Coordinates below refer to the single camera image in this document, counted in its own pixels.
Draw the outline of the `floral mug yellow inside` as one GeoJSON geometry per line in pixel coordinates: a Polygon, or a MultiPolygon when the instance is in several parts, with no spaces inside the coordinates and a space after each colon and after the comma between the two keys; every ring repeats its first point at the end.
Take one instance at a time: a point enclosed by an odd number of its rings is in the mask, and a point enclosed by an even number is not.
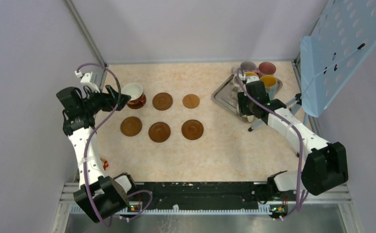
{"type": "Polygon", "coordinates": [[[240,88],[240,83],[238,82],[238,79],[243,83],[243,85],[246,85],[244,83],[245,77],[250,76],[250,75],[256,75],[256,74],[253,73],[253,72],[245,72],[245,73],[238,72],[237,74],[235,74],[233,79],[232,79],[232,83],[233,83],[234,87],[240,88]]]}

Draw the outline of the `light wooden coaster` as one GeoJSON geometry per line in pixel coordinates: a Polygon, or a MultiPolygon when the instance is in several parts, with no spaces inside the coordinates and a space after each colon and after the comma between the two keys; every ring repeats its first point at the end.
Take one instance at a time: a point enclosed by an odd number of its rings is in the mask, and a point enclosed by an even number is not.
{"type": "Polygon", "coordinates": [[[200,98],[195,94],[188,94],[182,99],[184,107],[194,109],[199,106],[200,98]]]}

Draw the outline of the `cream ribbed mug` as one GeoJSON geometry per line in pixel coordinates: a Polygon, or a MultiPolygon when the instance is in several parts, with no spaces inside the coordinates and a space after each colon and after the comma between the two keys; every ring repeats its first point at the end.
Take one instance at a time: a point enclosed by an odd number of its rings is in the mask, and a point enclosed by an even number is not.
{"type": "Polygon", "coordinates": [[[240,119],[243,120],[244,122],[253,122],[255,120],[255,116],[250,111],[249,104],[240,105],[239,103],[237,103],[236,112],[238,116],[240,117],[240,119]],[[244,107],[245,114],[241,114],[241,111],[240,111],[241,106],[244,107]]]}

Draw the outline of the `pink mug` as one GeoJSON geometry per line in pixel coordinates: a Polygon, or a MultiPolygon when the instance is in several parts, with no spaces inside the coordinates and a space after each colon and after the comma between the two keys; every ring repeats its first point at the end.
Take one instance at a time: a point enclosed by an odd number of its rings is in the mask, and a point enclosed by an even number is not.
{"type": "Polygon", "coordinates": [[[252,70],[253,73],[255,73],[257,76],[262,77],[265,75],[274,75],[277,68],[276,66],[271,62],[262,62],[259,64],[259,66],[252,70]]]}

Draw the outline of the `white and brown cup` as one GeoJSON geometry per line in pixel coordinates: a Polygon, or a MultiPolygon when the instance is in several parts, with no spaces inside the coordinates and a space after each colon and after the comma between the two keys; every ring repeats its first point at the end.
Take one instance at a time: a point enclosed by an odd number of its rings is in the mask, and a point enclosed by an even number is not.
{"type": "Polygon", "coordinates": [[[121,89],[121,93],[129,95],[131,96],[131,100],[135,100],[144,94],[144,90],[139,83],[129,83],[121,89]]]}

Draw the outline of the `dark wooden coaster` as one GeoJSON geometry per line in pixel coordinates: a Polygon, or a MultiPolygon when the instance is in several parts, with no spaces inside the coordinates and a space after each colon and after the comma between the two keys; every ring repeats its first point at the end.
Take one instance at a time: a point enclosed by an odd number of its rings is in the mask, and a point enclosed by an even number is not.
{"type": "Polygon", "coordinates": [[[143,124],[138,117],[131,116],[122,121],[120,130],[125,136],[132,137],[140,133],[142,126],[143,124]]]}
{"type": "Polygon", "coordinates": [[[188,140],[197,140],[204,133],[202,123],[196,119],[190,119],[183,123],[181,127],[182,135],[188,140]]]}
{"type": "Polygon", "coordinates": [[[130,100],[127,102],[127,106],[131,109],[140,109],[146,104],[147,98],[145,94],[142,94],[138,99],[130,100]]]}
{"type": "Polygon", "coordinates": [[[169,109],[173,104],[173,98],[169,93],[162,92],[154,96],[152,105],[159,111],[165,111],[169,109]]]}
{"type": "Polygon", "coordinates": [[[171,135],[171,129],[165,122],[156,122],[148,130],[149,138],[156,143],[165,142],[171,135]]]}

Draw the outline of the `light blue music stand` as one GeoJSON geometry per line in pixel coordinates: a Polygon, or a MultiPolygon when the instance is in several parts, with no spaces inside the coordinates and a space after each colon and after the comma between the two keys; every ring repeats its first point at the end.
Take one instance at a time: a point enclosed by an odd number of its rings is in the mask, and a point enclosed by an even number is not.
{"type": "Polygon", "coordinates": [[[330,0],[300,43],[303,109],[348,158],[376,154],[376,0],[330,0]]]}

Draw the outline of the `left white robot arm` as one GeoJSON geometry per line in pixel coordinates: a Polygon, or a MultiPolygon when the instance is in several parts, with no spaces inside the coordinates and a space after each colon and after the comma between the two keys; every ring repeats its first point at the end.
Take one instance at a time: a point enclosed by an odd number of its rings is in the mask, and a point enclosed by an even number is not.
{"type": "Polygon", "coordinates": [[[86,97],[77,87],[67,87],[56,94],[64,107],[63,132],[74,148],[79,170],[79,190],[73,198],[94,223],[129,207],[129,201],[138,193],[130,174],[125,172],[117,178],[106,174],[98,152],[95,115],[99,111],[112,115],[131,99],[110,85],[105,87],[107,93],[92,92],[86,97]]]}

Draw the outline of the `blue butterfly mug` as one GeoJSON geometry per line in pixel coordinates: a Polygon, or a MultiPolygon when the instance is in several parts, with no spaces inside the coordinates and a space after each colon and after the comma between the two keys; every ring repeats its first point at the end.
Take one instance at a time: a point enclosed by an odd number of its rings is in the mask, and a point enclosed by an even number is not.
{"type": "Polygon", "coordinates": [[[263,82],[265,91],[269,95],[269,99],[273,100],[278,88],[278,81],[272,75],[264,75],[260,78],[260,81],[263,82]]]}

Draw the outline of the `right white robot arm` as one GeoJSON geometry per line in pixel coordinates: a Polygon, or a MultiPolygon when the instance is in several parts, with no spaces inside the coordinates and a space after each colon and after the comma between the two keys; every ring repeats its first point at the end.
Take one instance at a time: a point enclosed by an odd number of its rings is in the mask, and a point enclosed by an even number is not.
{"type": "Polygon", "coordinates": [[[266,187],[269,198],[279,200],[290,190],[318,196],[348,181],[343,144],[330,143],[311,131],[285,103],[269,98],[263,82],[240,82],[239,86],[239,114],[260,119],[284,136],[299,155],[296,171],[283,171],[271,177],[272,183],[266,187]]]}

